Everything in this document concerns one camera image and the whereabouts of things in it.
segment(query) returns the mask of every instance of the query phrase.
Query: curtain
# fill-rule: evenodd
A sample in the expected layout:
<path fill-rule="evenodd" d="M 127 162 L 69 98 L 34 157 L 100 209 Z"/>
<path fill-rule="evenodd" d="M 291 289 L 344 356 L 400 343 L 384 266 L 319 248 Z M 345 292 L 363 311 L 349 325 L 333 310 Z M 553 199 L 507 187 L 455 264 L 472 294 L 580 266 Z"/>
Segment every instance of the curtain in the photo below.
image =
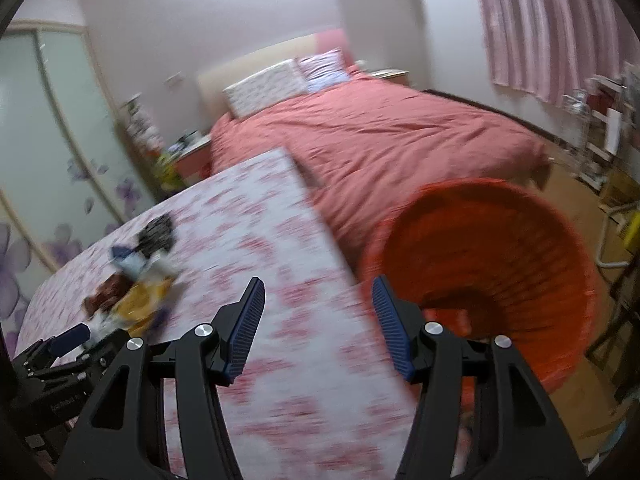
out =
<path fill-rule="evenodd" d="M 594 74 L 640 62 L 640 41 L 614 0 L 479 0 L 492 81 L 559 105 Z"/>

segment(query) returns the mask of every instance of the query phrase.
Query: red plastic basket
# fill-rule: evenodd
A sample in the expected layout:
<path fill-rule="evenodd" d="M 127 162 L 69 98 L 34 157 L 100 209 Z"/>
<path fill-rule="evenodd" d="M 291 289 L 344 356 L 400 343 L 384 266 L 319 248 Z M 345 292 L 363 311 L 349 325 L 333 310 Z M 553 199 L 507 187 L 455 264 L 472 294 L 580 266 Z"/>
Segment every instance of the red plastic basket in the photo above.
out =
<path fill-rule="evenodd" d="M 577 233 L 542 199 L 501 180 L 433 184 L 394 209 L 360 266 L 370 305 L 379 274 L 458 335 L 511 337 L 549 393 L 593 331 L 596 277 Z M 465 382 L 462 405 L 472 404 Z"/>

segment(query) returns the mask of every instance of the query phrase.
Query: headboard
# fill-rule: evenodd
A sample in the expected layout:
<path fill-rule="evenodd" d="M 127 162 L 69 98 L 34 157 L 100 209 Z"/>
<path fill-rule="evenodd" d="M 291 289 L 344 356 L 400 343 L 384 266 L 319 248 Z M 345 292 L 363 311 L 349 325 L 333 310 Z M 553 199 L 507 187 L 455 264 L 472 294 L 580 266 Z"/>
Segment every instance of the headboard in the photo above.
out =
<path fill-rule="evenodd" d="M 228 111 L 222 91 L 229 85 L 285 59 L 321 54 L 338 46 L 347 66 L 353 64 L 344 31 L 334 28 L 267 46 L 228 63 L 207 68 L 198 75 L 202 101 L 211 119 L 217 121 Z"/>

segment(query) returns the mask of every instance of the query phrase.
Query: pink duvet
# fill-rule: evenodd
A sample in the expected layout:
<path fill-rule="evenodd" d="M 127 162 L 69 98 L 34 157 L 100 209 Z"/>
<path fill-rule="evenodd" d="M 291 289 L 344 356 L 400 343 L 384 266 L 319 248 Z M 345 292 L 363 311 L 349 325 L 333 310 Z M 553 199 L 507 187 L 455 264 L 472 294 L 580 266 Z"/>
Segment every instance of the pink duvet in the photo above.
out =
<path fill-rule="evenodd" d="M 547 164 L 542 140 L 514 121 L 363 73 L 242 122 L 227 114 L 211 138 L 215 173 L 284 146 L 354 270 L 376 223 L 420 186 Z"/>

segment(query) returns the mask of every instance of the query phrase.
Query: metal bolt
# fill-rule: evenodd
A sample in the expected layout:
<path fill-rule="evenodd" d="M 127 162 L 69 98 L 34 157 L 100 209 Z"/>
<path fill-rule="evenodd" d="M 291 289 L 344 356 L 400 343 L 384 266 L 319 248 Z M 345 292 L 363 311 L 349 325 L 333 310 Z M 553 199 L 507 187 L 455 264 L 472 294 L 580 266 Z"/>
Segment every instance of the metal bolt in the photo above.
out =
<path fill-rule="evenodd" d="M 496 336 L 494 342 L 500 348 L 509 348 L 511 346 L 511 339 L 505 335 Z"/>
<path fill-rule="evenodd" d="M 206 337 L 210 335 L 211 332 L 213 332 L 213 327 L 207 324 L 198 325 L 195 330 L 196 336 L 198 337 Z"/>
<path fill-rule="evenodd" d="M 442 331 L 444 330 L 440 323 L 436 323 L 436 322 L 433 322 L 433 321 L 428 322 L 424 326 L 424 329 L 427 331 L 427 334 L 431 334 L 431 335 L 440 335 L 440 334 L 442 334 Z"/>
<path fill-rule="evenodd" d="M 134 337 L 127 341 L 127 348 L 129 350 L 138 350 L 139 348 L 142 348 L 143 344 L 144 342 L 142 341 L 142 339 L 140 339 L 139 337 Z"/>

